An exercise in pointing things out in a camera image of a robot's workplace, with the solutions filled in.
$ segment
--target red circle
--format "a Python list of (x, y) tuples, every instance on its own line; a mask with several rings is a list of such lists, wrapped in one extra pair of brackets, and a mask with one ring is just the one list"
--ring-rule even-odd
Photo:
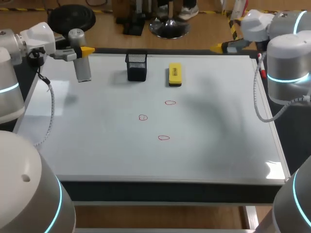
[(165, 140), (169, 140), (170, 137), (166, 136), (166, 135), (159, 135), (158, 136), (158, 139), (161, 140), (161, 141), (165, 141)]
[(146, 115), (144, 115), (144, 114), (141, 114), (141, 115), (138, 116), (138, 119), (139, 120), (147, 120), (148, 117)]
[(166, 105), (174, 105), (174, 104), (176, 104), (176, 101), (174, 101), (174, 100), (167, 100), (167, 101), (165, 101), (165, 104)]

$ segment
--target person's leg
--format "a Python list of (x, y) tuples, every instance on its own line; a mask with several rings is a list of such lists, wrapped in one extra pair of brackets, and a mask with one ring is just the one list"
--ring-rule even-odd
[(156, 16), (164, 18), (168, 16), (168, 0), (157, 0)]
[(188, 20), (199, 13), (197, 0), (184, 0), (183, 8), (178, 17), (182, 20)]

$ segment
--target black and yellow caution tape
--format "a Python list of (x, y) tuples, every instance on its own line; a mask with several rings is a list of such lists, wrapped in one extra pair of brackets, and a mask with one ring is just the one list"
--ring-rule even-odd
[(0, 8), (0, 11), (46, 11), (44, 8)]
[[(0, 11), (14, 11), (14, 12), (37, 12), (37, 11), (52, 11), (54, 9), (44, 8), (0, 8)], [(95, 13), (110, 14), (112, 11), (109, 10), (93, 10)]]
[[(52, 11), (53, 9), (44, 9), (44, 8), (0, 8), (0, 11), (21, 11), (21, 12), (35, 12), (35, 11)], [(93, 10), (95, 13), (111, 13), (112, 11), (109, 10)], [(268, 10), (263, 10), (261, 11), (263, 13), (271, 13), (271, 14), (275, 14), (278, 13), (280, 11), (268, 11)], [(232, 11), (200, 11), (199, 14), (222, 14), (222, 15), (231, 15)]]
[(239, 39), (237, 30), (235, 29), (235, 26), (234, 26), (234, 21), (230, 20), (230, 17), (228, 17), (227, 19), (228, 19), (228, 23), (229, 23), (229, 27), (230, 27), (233, 40)]

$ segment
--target shoe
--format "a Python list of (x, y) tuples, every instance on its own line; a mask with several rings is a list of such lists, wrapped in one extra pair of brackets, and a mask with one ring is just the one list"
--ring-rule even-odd
[(196, 5), (193, 8), (187, 8), (187, 7), (183, 7), (181, 9), (181, 12), (178, 15), (178, 18), (182, 19), (182, 20), (188, 20), (194, 16), (196, 16), (199, 13), (199, 7), (198, 5)]
[(167, 5), (163, 5), (163, 6), (159, 6), (157, 11), (156, 11), (156, 16), (157, 18), (165, 18), (168, 17), (168, 6)]

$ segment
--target white cable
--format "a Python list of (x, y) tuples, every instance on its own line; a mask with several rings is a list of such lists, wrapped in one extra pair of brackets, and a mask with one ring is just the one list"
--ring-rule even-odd
[(48, 137), (50, 135), (50, 132), (51, 132), (51, 129), (52, 129), (52, 126), (53, 126), (54, 112), (55, 112), (55, 96), (54, 96), (54, 91), (53, 91), (53, 87), (52, 87), (51, 83), (48, 85), (48, 87), (49, 87), (48, 91), (50, 91), (50, 93), (51, 93), (51, 100), (52, 100), (50, 125), (49, 125), (47, 133), (45, 134), (45, 136), (42, 139), (42, 141), (34, 144), (35, 147), (40, 146), (42, 143), (44, 143), (48, 139)]
[(257, 94), (256, 94), (256, 86), (257, 86), (257, 74), (259, 72), (259, 69), (260, 69), (260, 65), (261, 63), (263, 62), (265, 56), (266, 56), (266, 52), (264, 52), (262, 54), (262, 57), (261, 59), (258, 61), (258, 65), (257, 65), (257, 68), (255, 70), (255, 75), (254, 75), (254, 86), (253, 86), (253, 92), (254, 92), (254, 107), (255, 107), (255, 111), (256, 111), (256, 115), (258, 116), (259, 120), (261, 120), (262, 122), (271, 122), (271, 121), (274, 121), (276, 119), (278, 119), (284, 112), (285, 110), (293, 105), (294, 103), (298, 103), (298, 102), (308, 102), (310, 101), (310, 96), (303, 96), (301, 98), (296, 98), (296, 99), (293, 99), (291, 101), (288, 101), (282, 108), (281, 110), (272, 118), (270, 119), (264, 119), (261, 117), (260, 113), (259, 113), (259, 110), (258, 110), (258, 107), (257, 107)]

